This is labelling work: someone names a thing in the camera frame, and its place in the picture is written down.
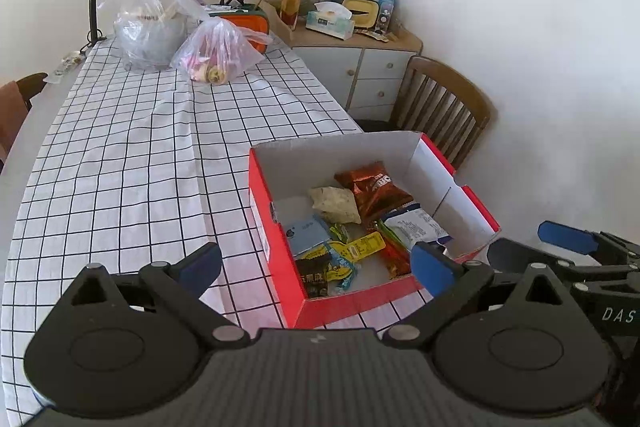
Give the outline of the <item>brown red snack packet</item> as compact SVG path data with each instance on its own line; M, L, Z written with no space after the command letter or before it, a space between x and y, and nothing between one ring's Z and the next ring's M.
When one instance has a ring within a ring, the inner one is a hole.
M394 183L382 161L339 172L334 180L354 194L364 225L413 201L411 194Z

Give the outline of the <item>small items at lamp base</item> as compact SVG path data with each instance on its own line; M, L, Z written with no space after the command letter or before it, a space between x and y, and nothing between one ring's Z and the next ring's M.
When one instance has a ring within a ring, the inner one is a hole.
M76 50L67 53L55 66L52 72L47 73L47 77L44 78L45 83L58 84L61 80L71 72L75 72L82 64L84 64L87 57L85 51Z

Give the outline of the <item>red cardboard box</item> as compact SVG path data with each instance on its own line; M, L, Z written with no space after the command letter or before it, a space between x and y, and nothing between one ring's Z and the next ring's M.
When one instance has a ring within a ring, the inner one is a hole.
M253 146L250 205L284 321L313 329L413 295L436 272L416 243L454 263L500 230L423 133L314 136Z

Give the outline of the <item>small blue candy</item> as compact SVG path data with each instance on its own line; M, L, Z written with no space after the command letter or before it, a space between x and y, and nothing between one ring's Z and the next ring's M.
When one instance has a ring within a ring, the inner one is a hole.
M341 242L343 244L347 244L349 242L349 233L343 223L331 223L329 225L329 234L331 239L334 241Z

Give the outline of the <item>yellow box on cabinet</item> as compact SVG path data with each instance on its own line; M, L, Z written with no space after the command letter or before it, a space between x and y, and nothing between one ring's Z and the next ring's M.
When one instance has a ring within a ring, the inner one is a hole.
M352 13L354 26L371 29L378 19L378 4L372 0L343 0L343 5Z

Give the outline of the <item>large clear plastic bag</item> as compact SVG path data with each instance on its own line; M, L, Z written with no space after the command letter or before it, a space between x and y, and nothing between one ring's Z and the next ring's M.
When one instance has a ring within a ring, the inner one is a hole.
M189 28L208 19L196 0L106 0L98 12L113 13L117 49L128 69L167 68Z

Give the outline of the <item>green white snack packet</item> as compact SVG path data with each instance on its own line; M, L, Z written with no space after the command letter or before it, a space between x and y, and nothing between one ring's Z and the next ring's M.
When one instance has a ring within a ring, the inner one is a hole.
M331 295L341 295L346 293L352 286L352 282L357 275L357 269L352 259L349 258L346 249L338 245L337 242L326 244L330 254L326 280L332 285Z

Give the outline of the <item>beige snack packet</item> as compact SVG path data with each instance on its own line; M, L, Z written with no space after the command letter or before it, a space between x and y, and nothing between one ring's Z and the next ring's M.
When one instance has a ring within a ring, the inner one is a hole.
M326 186L308 190L312 209L331 223L360 225L361 218L354 194L348 188Z

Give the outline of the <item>wooden chair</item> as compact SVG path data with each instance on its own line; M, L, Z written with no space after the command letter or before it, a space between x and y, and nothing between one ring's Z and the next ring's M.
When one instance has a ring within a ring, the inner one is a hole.
M459 169L490 118L490 104L471 80L444 63L415 56L408 62L390 117L357 122L365 132L422 132Z
M45 72L36 72L0 88L0 161L6 165L12 145L32 108L32 98L44 88Z

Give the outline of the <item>white blue snack packet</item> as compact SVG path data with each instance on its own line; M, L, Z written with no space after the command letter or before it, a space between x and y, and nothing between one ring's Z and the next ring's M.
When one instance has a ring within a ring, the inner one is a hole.
M382 219L382 222L408 251L416 243L444 246L452 239L450 234L418 202L410 202L393 210Z

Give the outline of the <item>pink cloth on chair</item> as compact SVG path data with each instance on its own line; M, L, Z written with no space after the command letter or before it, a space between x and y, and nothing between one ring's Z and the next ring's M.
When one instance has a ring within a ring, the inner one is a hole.
M4 84L0 89L0 140L3 156L9 154L27 114L28 109L17 83L11 81Z

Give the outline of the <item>dark blue snack packet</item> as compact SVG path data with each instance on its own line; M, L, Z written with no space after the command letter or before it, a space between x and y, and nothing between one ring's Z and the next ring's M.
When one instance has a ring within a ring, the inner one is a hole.
M295 261L296 269L308 298L323 298L328 295L329 253L300 258Z

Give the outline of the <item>yellow snack packet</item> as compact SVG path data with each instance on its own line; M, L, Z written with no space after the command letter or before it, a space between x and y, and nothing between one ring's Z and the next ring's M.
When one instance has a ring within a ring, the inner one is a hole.
M334 251L335 254L340 255L349 262L358 263L367 257L379 253L385 246L386 243L383 236L378 232L373 232L347 244L331 239L314 248L308 249L308 251L304 251L303 254L298 255L297 258L312 259Z

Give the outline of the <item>light blue snack packet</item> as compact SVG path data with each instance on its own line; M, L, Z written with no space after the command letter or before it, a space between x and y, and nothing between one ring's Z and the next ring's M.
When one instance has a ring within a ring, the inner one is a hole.
M285 230L288 248L294 258L326 243L330 239L329 227L319 216L312 216L289 225Z

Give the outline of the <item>pink-filled clear plastic bag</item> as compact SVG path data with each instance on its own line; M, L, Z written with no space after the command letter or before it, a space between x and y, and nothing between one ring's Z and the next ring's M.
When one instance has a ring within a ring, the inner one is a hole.
M201 22L180 46L170 66L192 81L220 86L239 78L262 60L254 43L272 43L270 35L239 27L222 17Z

